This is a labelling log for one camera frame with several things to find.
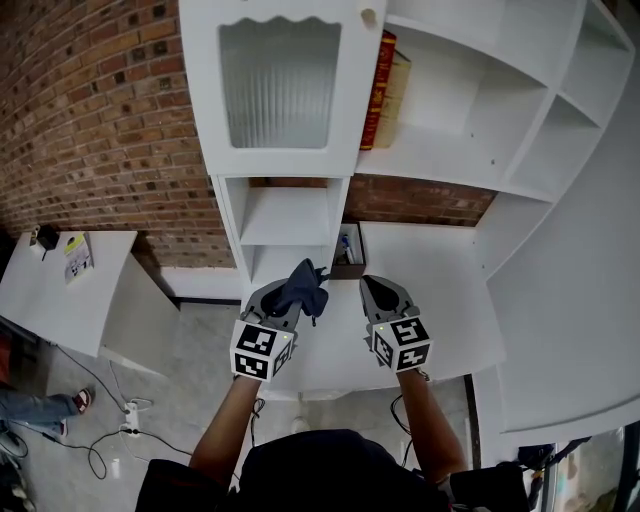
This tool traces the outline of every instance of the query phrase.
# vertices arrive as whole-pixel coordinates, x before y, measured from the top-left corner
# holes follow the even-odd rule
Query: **sneaker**
[[[297,416],[294,418],[293,423],[291,424],[291,433],[299,434],[300,432],[309,432],[311,427],[309,426],[309,422],[304,419],[302,416]]]
[[[67,418],[65,418],[60,422],[60,433],[58,434],[58,437],[63,439],[68,435],[69,435],[69,427],[67,426]]]
[[[87,388],[78,391],[78,394],[73,397],[73,403],[76,404],[78,412],[84,414],[87,408],[91,405],[91,393]]]

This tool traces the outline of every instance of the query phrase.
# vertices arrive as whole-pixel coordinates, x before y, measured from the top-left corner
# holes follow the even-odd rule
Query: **book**
[[[80,233],[69,238],[64,248],[64,255],[66,259],[64,280],[67,284],[93,268],[93,260],[91,251],[89,251],[86,233]]]
[[[362,131],[362,139],[360,140],[361,150],[367,151],[373,148],[373,141],[375,140],[378,122],[380,121],[384,94],[389,81],[389,73],[391,72],[396,41],[396,36],[391,32],[387,30],[382,32],[380,51],[378,52],[378,61],[376,62],[376,72],[373,77],[367,116],[364,120],[364,129]]]
[[[396,137],[400,107],[407,89],[410,72],[411,61],[398,50],[395,50],[389,82],[382,102],[380,121],[373,141],[374,148],[388,148],[393,144],[393,140]]]

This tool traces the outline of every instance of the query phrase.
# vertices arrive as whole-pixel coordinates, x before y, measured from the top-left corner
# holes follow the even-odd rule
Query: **black shirt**
[[[473,494],[471,489],[475,485],[470,482],[474,478],[469,477],[479,473],[482,471],[454,475],[466,489],[463,494]],[[526,509],[522,473],[517,470],[515,474],[516,486],[519,482],[521,491],[516,493],[520,498],[517,501],[522,503],[524,498]],[[496,477],[487,479],[486,473],[480,480],[483,494],[491,483],[496,483]],[[379,444],[350,430],[319,430],[253,448],[243,465],[238,493],[227,493],[217,482],[181,464],[153,460],[136,511],[418,508],[445,512],[450,510],[449,502],[447,493],[400,467]],[[520,507],[490,510],[516,512]]]

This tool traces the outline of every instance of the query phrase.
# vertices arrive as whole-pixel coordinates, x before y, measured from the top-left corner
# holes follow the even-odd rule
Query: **leg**
[[[0,418],[34,424],[58,423],[63,418],[79,414],[69,395],[38,398],[17,391],[0,390]]]

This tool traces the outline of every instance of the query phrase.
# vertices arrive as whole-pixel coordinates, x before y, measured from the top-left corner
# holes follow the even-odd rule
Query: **concrete floor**
[[[228,343],[239,309],[230,306],[183,304],[180,327],[168,378],[137,372],[114,364],[115,374],[125,398],[153,400],[154,406],[140,413],[140,428],[161,436],[174,446],[192,451],[209,425],[231,382]],[[115,432],[124,415],[99,384],[84,370],[56,349],[50,352],[47,393],[74,393],[94,385],[96,400],[81,417],[69,421],[69,436],[63,441],[88,445],[105,433]],[[71,352],[82,364],[95,372],[119,397],[107,360],[93,359]],[[433,385],[435,394],[449,418],[465,450],[467,444],[468,409],[463,380],[454,379]],[[350,428],[384,446],[396,460],[401,460],[409,437],[394,422],[389,404],[399,390],[364,391],[331,401],[306,402],[302,405],[312,428]],[[296,402],[269,401],[256,422],[258,444],[285,436],[291,422],[300,414]],[[404,417],[400,404],[399,413]],[[42,436],[17,428],[29,445],[24,461],[29,492],[39,512],[72,512],[91,510],[133,511],[147,464],[136,460],[126,450],[119,436],[105,439],[96,448],[107,465],[107,477],[98,480],[87,463],[86,450],[71,450],[55,445]],[[146,459],[166,458],[186,463],[188,457],[173,452],[159,441],[141,437],[124,440],[132,453]],[[236,473],[250,449],[245,446]],[[97,457],[92,456],[99,466]],[[415,465],[413,452],[409,467]]]

